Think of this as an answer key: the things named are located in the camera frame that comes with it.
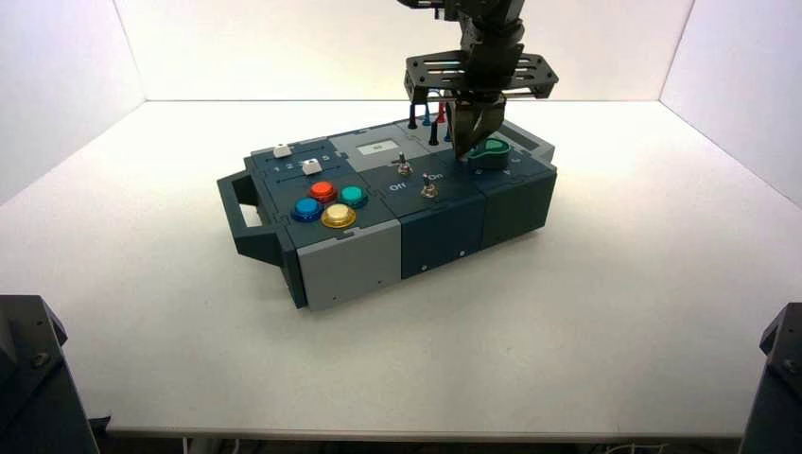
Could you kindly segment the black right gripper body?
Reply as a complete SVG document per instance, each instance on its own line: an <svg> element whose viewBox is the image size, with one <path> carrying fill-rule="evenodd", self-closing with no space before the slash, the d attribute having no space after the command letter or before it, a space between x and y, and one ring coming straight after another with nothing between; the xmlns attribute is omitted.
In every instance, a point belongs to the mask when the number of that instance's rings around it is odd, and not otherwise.
<svg viewBox="0 0 802 454"><path fill-rule="evenodd" d="M518 90L523 97L549 97L559 78L545 57L524 51L524 33L522 25L468 25L459 49L407 58L410 102L424 103L431 91L463 96Z"/></svg>

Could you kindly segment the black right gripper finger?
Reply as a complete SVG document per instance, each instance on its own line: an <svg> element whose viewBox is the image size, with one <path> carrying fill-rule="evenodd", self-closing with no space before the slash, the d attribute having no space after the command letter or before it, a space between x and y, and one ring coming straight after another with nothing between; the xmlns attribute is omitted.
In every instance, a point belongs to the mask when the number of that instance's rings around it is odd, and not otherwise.
<svg viewBox="0 0 802 454"><path fill-rule="evenodd" d="M468 100L452 103L452 144L456 158L462 158L475 143L474 132L479 113Z"/></svg>
<svg viewBox="0 0 802 454"><path fill-rule="evenodd" d="M466 137L468 151L499 129L504 121L506 101L505 96L496 96L494 99L476 100L472 104Z"/></svg>

